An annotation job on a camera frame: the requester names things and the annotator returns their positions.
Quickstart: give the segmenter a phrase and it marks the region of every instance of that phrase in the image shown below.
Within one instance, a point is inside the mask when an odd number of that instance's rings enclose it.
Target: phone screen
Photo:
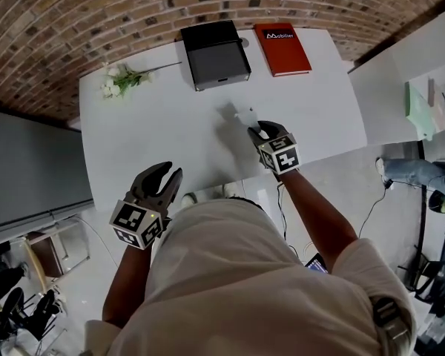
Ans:
[[[322,273],[328,273],[326,270],[325,261],[319,253],[316,253],[315,256],[307,262],[305,267],[311,270],[321,271]]]

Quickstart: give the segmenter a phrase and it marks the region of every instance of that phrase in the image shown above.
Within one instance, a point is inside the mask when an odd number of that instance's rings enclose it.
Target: black cable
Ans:
[[[430,178],[430,180],[428,181],[428,183],[427,183],[425,186],[428,186],[428,185],[431,183],[431,181],[433,181],[435,178],[442,178],[442,177],[445,177],[445,175],[439,175],[439,176]],[[414,186],[414,187],[418,187],[418,188],[422,188],[422,187],[423,187],[422,185],[414,185],[414,184],[412,184],[412,183],[408,183],[408,182],[401,182],[401,181],[396,181],[396,180],[393,180],[393,179],[389,179],[389,180],[392,181],[392,183],[402,183],[403,185],[409,185],[409,186]],[[371,210],[369,211],[367,218],[364,220],[364,223],[363,223],[363,225],[361,226],[361,230],[359,231],[359,234],[358,234],[357,237],[361,238],[361,232],[363,231],[363,227],[364,227],[364,225],[366,224],[366,222],[368,221],[369,217],[371,216],[371,213],[372,213],[372,210],[374,210],[374,207],[375,207],[381,200],[383,200],[383,199],[386,197],[386,191],[387,191],[387,188],[384,188],[383,196],[382,196],[379,200],[376,200],[376,201],[374,202],[374,204],[372,205]]]
[[[280,213],[282,214],[282,218],[283,218],[283,239],[285,241],[287,241],[287,219],[285,218],[285,214],[283,213],[283,209],[282,209],[282,202],[280,201],[280,188],[283,186],[283,183],[280,183],[277,186],[277,203],[279,205],[279,210]]]
[[[297,257],[298,257],[298,252],[297,252],[297,249],[295,249],[293,246],[291,246],[291,245],[289,245],[289,247],[290,248],[292,248],[293,250],[294,250],[294,252],[295,252],[295,254],[297,255]]]
[[[368,221],[369,217],[371,216],[371,213],[372,213],[372,210],[374,210],[374,207],[375,207],[381,200],[383,200],[383,199],[386,197],[386,191],[387,191],[387,188],[384,188],[383,196],[382,196],[380,199],[376,200],[376,201],[374,202],[374,204],[372,205],[371,210],[369,210],[368,216],[367,216],[367,218],[364,220],[364,223],[363,223],[363,225],[361,226],[361,230],[359,231],[359,234],[358,234],[357,237],[361,238],[361,232],[363,231],[363,227],[364,227],[364,225],[366,224],[366,222]]]
[[[282,218],[283,218],[283,223],[282,223],[283,224],[283,239],[285,241],[287,241],[287,219],[285,218],[285,214],[284,214],[283,209],[282,209],[282,201],[280,200],[280,197],[281,197],[280,196],[280,187],[282,187],[282,186],[283,186],[283,183],[280,183],[277,186],[277,202],[278,202],[278,205],[279,205],[280,213],[281,213]],[[289,244],[287,244],[287,245],[289,246],[289,248],[292,248],[294,250],[295,254],[297,255],[297,258],[300,259],[300,256],[298,256],[297,249],[295,249],[295,247],[292,246],[292,245],[289,245]]]

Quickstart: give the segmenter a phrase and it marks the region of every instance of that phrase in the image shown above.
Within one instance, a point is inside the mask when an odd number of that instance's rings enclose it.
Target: red notebook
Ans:
[[[254,29],[273,76],[306,74],[312,70],[291,24],[255,24]]]

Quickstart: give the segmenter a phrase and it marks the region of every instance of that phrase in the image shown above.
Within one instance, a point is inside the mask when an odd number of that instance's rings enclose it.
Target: table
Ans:
[[[297,139],[302,163],[366,145],[366,132],[349,77],[326,30],[296,29],[313,71],[270,74],[253,30],[241,30],[252,74],[247,82],[196,92],[182,42],[123,59],[134,70],[158,70],[155,80],[103,99],[105,70],[81,78],[82,140],[94,203],[113,209],[135,176],[163,161],[183,169],[179,197],[264,172],[236,112],[253,108],[280,122]]]

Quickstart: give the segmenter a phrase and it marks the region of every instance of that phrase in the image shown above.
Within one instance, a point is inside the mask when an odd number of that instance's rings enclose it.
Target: cube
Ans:
[[[145,249],[163,232],[159,212],[119,200],[109,224],[117,238],[128,245]]]
[[[297,142],[291,133],[259,145],[259,152],[264,166],[277,175],[300,167]]]

